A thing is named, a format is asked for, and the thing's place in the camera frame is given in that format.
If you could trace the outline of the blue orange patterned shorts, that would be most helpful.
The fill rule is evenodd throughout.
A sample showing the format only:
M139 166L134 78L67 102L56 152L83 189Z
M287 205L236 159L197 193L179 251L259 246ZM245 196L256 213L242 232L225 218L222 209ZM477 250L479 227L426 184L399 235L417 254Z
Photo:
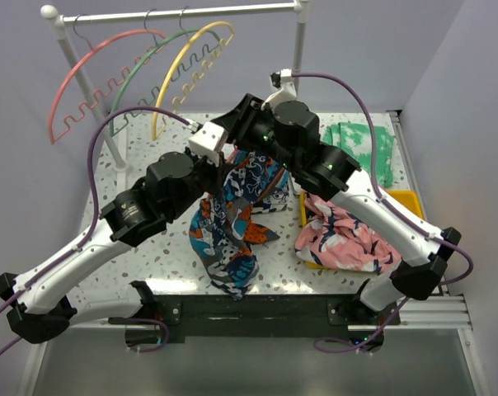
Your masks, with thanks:
M221 192L200 201L189 239L212 286L241 299L259 272L252 247L280 238L252 216L287 209L289 172L263 153L240 149L233 151L228 166Z

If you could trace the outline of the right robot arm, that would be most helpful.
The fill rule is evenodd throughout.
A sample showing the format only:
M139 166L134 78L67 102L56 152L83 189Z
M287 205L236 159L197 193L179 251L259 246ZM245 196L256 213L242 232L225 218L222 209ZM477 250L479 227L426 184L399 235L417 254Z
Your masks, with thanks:
M228 143L281 163L305 191L348 211L400 254L397 266L361 287L352 304L358 322L372 323L400 298L426 300L439 285L461 233L427 223L390 195L376 195L357 161L321 141L319 117L306 104L286 101L270 108L247 94L212 122L226 131Z

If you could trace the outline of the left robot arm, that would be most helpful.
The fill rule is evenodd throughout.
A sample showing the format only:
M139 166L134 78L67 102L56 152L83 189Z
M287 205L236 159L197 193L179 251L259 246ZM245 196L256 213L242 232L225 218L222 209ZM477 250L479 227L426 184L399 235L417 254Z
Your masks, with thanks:
M143 281L118 291L68 294L107 262L164 232L204 193L219 193L232 169L225 158L212 163L189 149L162 155L130 189L96 208L90 226L69 245L32 270L0 276L0 296L11 307L11 330L39 344L72 325L97 319L150 322L156 304Z

